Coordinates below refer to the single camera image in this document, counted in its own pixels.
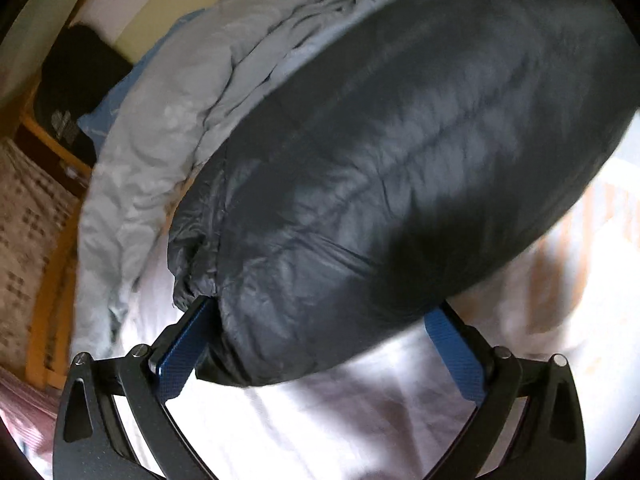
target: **blue pillow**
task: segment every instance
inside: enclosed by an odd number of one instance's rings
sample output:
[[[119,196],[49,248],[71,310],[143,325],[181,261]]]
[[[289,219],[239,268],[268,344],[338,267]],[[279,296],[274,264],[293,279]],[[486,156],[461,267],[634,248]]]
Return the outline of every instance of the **blue pillow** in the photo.
[[[99,155],[104,141],[113,126],[113,123],[120,111],[120,105],[129,93],[129,90],[144,72],[146,66],[151,62],[164,42],[177,32],[185,23],[199,16],[205,9],[194,10],[179,18],[162,38],[135,64],[131,72],[122,79],[116,86],[109,90],[98,107],[90,114],[85,114],[78,119],[78,126],[94,142],[95,154]]]

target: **black padded fabric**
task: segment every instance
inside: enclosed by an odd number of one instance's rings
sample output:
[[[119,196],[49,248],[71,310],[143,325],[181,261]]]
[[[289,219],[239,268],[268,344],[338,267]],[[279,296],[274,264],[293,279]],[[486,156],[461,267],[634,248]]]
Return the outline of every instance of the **black padded fabric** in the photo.
[[[293,380],[507,263],[580,197],[640,104],[609,0],[398,0],[267,96],[170,231],[175,303],[217,296],[198,377]]]

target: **blue fabric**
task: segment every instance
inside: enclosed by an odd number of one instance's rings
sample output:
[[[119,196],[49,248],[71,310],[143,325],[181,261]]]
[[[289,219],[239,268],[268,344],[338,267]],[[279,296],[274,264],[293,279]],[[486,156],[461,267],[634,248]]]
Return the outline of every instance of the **blue fabric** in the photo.
[[[424,327],[466,400],[484,401],[484,370],[441,308],[424,316]]]
[[[78,119],[78,126],[89,138],[94,142],[95,154],[99,155],[100,150],[104,144],[104,141],[113,126],[118,112],[120,111],[120,105],[124,101],[124,98],[129,93],[129,90],[136,81],[140,78],[144,72],[146,66],[151,62],[156,55],[160,47],[164,42],[177,32],[183,25],[189,23],[191,20],[199,16],[205,9],[194,10],[189,14],[185,14],[179,18],[174,25],[169,29],[162,38],[160,38],[156,44],[135,64],[131,72],[114,86],[109,93],[104,97],[98,107],[90,114],[85,114]]]

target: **gray blanket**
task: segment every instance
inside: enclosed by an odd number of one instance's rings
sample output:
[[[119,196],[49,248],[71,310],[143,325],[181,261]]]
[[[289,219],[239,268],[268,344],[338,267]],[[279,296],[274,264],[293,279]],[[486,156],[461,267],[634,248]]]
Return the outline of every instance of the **gray blanket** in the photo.
[[[71,355],[110,354],[177,186],[273,88],[388,0],[221,0],[169,38],[124,100],[79,226]]]

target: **black puffer jacket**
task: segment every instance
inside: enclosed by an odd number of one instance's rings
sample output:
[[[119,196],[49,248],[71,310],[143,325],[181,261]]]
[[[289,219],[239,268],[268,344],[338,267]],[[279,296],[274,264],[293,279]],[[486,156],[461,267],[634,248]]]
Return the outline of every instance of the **black puffer jacket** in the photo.
[[[640,103],[609,0],[398,0],[251,112],[175,215],[200,378],[324,370],[519,254],[578,199]]]

